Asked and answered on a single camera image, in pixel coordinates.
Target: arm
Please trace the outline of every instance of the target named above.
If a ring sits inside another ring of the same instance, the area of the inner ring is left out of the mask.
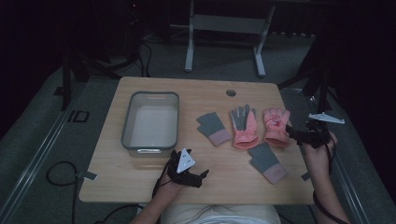
[[[331,140],[327,146],[332,152],[334,144],[337,143],[337,138],[333,133],[331,133],[331,136],[334,142]],[[318,200],[330,214],[350,223],[347,214],[338,200],[329,177],[329,160],[327,158],[326,147],[322,146],[314,149],[307,144],[303,144],[303,146],[305,149],[305,162]],[[318,223],[327,224],[335,222],[322,212],[318,211]]]
[[[183,186],[170,181],[168,175],[164,175],[154,198],[148,205],[130,222],[130,224],[153,224],[156,223],[163,211],[172,203],[180,193]]]

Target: gray fabric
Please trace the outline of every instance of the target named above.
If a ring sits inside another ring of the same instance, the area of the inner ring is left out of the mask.
[[[267,144],[259,144],[247,152],[253,157],[250,163],[261,173],[279,163],[276,155]]]
[[[248,119],[249,106],[244,107],[238,106],[235,110],[231,111],[231,117],[233,119],[233,126],[238,131],[244,131],[246,129],[246,123]]]
[[[216,112],[202,115],[197,121],[201,124],[201,126],[197,128],[198,131],[206,137],[225,129]]]

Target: person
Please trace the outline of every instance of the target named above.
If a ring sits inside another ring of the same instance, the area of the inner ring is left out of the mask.
[[[331,133],[332,140],[327,144],[333,153],[337,144],[336,136]],[[333,216],[350,223],[329,177],[329,159],[325,146],[312,148],[303,144],[304,159],[310,174],[315,194],[321,206]],[[163,215],[163,224],[199,224],[199,223],[280,223],[279,216],[272,205],[204,205],[204,204],[172,204],[183,186],[170,181],[164,175],[161,184],[152,200],[130,222],[130,224],[153,224]],[[318,210],[319,224],[336,223],[323,212]]]

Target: pink glove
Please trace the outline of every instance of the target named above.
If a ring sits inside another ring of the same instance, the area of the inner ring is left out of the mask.
[[[233,145],[240,149],[250,149],[259,144],[259,137],[256,134],[257,121],[255,118],[255,109],[238,106],[231,112],[233,121],[233,132],[235,134]]]
[[[264,141],[274,147],[287,147],[289,135],[286,133],[286,124],[289,121],[290,112],[281,108],[269,108],[262,111],[265,124]]]

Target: gray glove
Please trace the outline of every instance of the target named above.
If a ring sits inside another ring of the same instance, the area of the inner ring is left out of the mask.
[[[250,149],[248,153],[253,157],[250,164],[264,175],[271,184],[275,184],[286,176],[286,170],[267,144],[259,144]]]
[[[198,131],[207,137],[213,146],[217,147],[231,140],[231,135],[225,130],[216,112],[202,115],[197,121],[201,124],[201,126],[197,128]]]

